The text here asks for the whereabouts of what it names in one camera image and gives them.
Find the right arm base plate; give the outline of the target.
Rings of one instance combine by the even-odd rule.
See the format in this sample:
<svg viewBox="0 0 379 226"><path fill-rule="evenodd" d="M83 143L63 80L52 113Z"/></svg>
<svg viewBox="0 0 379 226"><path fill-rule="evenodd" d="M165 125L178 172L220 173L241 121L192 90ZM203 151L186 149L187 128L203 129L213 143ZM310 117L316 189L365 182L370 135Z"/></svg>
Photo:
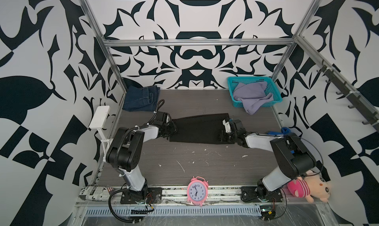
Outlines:
<svg viewBox="0 0 379 226"><path fill-rule="evenodd" d="M241 200L245 203L252 202L282 202L283 195L280 189L268 191L264 186L241 187Z"/></svg>

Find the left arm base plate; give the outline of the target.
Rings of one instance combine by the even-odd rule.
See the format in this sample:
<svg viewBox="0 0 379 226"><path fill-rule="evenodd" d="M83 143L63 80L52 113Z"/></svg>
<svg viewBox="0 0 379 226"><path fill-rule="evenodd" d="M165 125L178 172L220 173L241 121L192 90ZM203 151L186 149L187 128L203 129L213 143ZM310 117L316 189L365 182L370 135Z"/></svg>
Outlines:
<svg viewBox="0 0 379 226"><path fill-rule="evenodd" d="M163 188L143 188L141 191L127 189L121 195L120 204L154 204L161 200Z"/></svg>

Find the dark blue denim skirt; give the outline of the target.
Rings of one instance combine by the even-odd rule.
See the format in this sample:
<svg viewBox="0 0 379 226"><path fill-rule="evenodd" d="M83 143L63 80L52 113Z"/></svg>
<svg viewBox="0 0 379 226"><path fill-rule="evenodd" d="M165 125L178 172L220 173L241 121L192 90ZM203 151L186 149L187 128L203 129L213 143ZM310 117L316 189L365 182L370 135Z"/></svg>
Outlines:
<svg viewBox="0 0 379 226"><path fill-rule="evenodd" d="M128 112L153 112L158 104L160 88L156 85L137 88L130 86L122 109Z"/></svg>

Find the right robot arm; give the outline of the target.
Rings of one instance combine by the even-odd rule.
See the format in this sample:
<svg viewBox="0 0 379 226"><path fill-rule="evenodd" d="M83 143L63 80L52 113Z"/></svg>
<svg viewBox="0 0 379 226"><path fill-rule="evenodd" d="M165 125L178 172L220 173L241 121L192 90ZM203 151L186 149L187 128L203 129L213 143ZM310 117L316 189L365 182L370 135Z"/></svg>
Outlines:
<svg viewBox="0 0 379 226"><path fill-rule="evenodd" d="M240 120L224 119L221 140L244 148L272 152L277 167L257 182L252 198L261 202L271 200L290 181L316 167L316 159L295 133L259 134L248 132Z"/></svg>

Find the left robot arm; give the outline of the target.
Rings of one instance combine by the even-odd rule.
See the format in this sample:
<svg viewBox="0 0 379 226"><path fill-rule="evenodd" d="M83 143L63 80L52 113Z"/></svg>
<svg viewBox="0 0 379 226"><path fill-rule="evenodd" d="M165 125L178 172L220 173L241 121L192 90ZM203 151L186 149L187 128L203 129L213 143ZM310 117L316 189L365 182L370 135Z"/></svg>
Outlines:
<svg viewBox="0 0 379 226"><path fill-rule="evenodd" d="M105 160L126 182L126 193L132 201L141 202L148 195L147 180L138 166L143 144L160 137L168 139L176 131L170 114L159 111L142 126L117 130L106 151Z"/></svg>

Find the black garment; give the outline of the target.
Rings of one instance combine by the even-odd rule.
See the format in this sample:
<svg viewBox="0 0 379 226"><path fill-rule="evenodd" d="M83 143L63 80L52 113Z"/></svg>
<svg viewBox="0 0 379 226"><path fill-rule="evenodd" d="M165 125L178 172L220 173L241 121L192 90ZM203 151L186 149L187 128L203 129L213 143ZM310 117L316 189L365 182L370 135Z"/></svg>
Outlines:
<svg viewBox="0 0 379 226"><path fill-rule="evenodd" d="M205 114L173 119L176 133L169 137L170 142L197 144L226 144L224 120L229 120L228 113Z"/></svg>

